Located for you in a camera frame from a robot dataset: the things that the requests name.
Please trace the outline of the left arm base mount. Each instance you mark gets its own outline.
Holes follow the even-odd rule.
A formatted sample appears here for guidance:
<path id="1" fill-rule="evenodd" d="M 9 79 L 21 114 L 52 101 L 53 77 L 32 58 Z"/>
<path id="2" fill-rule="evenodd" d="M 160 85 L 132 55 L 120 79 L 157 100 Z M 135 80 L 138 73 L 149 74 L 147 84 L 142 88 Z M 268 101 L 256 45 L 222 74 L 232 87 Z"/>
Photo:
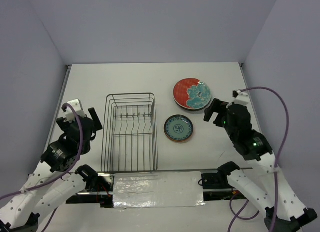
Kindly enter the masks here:
<path id="1" fill-rule="evenodd" d="M 99 205 L 100 208 L 114 207 L 114 174 L 99 173 L 95 187 L 85 189 L 70 197 L 67 205 Z"/>

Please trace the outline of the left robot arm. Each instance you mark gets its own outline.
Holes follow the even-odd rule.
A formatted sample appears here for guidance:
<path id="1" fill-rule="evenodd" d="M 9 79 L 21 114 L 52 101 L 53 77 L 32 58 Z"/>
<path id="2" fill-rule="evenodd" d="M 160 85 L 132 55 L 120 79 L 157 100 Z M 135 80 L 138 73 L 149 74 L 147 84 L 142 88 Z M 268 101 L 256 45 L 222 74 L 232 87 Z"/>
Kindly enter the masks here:
<path id="1" fill-rule="evenodd" d="M 62 111 L 64 116 L 56 120 L 62 135 L 48 145 L 23 187 L 1 197 L 10 198 L 0 210 L 2 232 L 35 232 L 43 219 L 55 214 L 71 196 L 98 186 L 98 173 L 89 165 L 71 172 L 80 157 L 91 150 L 91 142 L 103 128 L 96 110 L 89 108 L 87 116 L 76 102 L 65 103 Z"/>

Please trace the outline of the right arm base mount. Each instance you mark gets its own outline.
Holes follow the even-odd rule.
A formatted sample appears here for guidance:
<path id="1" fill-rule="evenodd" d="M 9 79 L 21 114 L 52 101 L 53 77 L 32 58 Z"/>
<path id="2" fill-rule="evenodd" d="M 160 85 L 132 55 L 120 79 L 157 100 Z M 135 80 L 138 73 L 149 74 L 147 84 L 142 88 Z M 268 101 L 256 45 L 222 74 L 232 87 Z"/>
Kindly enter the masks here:
<path id="1" fill-rule="evenodd" d="M 202 187 L 205 202 L 229 201 L 236 194 L 239 194 L 238 199 L 245 199 L 238 190 L 228 184 L 227 177 L 217 170 L 202 173 L 198 185 Z"/>

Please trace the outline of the blue patterned small plate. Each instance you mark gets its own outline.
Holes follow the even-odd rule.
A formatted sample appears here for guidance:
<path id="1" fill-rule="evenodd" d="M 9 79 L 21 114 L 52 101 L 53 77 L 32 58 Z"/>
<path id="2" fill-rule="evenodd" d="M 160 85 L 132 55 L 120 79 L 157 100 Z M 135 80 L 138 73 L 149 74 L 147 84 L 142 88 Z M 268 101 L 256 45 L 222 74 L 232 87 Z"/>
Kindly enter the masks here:
<path id="1" fill-rule="evenodd" d="M 164 133 L 168 138 L 174 140 L 186 140 L 194 133 L 192 121 L 181 114 L 170 116 L 164 123 Z"/>

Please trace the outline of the dark teal glazed plate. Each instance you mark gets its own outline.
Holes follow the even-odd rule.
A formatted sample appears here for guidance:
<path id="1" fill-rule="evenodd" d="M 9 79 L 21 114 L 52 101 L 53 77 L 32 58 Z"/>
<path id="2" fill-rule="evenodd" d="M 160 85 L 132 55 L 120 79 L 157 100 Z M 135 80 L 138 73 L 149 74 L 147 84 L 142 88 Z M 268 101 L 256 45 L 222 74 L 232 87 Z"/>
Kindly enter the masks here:
<path id="1" fill-rule="evenodd" d="M 193 108 L 187 108 L 187 107 L 184 107 L 184 106 L 181 106 L 178 104 L 178 107 L 180 107 L 181 109 L 188 111 L 188 112 L 201 112 L 201 111 L 204 111 L 208 106 L 201 107 L 198 109 L 193 109 Z"/>

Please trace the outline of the red and teal floral plate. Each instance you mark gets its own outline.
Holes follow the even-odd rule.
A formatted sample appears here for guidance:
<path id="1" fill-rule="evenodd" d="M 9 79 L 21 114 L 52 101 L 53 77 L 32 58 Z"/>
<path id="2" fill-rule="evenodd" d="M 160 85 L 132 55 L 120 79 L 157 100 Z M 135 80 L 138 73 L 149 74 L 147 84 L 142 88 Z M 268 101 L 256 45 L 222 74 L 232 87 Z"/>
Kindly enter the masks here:
<path id="1" fill-rule="evenodd" d="M 197 78 L 184 78 L 173 88 L 174 101 L 183 107 L 200 109 L 206 107 L 212 100 L 208 85 Z"/>

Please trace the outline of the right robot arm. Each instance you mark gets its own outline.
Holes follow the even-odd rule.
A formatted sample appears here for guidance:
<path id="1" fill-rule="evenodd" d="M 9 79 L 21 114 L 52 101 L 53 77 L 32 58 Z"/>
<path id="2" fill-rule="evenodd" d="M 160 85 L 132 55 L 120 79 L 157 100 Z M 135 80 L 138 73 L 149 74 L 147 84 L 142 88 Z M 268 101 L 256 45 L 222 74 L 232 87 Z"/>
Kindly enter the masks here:
<path id="1" fill-rule="evenodd" d="M 253 129 L 246 104 L 214 99 L 205 109 L 204 121 L 217 114 L 214 125 L 225 129 L 235 150 L 252 167 L 263 188 L 246 177 L 234 162 L 218 168 L 217 182 L 223 188 L 233 187 L 261 213 L 270 232 L 298 232 L 318 218 L 292 190 L 266 137 Z"/>

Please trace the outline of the orange small plate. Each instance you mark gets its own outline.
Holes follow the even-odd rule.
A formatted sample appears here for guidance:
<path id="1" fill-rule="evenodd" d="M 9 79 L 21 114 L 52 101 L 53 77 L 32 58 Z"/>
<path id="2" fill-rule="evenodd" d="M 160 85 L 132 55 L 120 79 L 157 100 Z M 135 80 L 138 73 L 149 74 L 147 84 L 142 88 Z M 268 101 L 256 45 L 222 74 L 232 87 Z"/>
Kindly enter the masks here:
<path id="1" fill-rule="evenodd" d="M 187 139 L 184 139 L 184 140 L 175 140 L 175 139 L 172 139 L 170 137 L 168 137 L 167 139 L 169 139 L 170 141 L 174 142 L 174 143 L 178 143 L 178 144 L 184 144 L 184 143 L 188 143 L 192 138 L 187 138 Z"/>

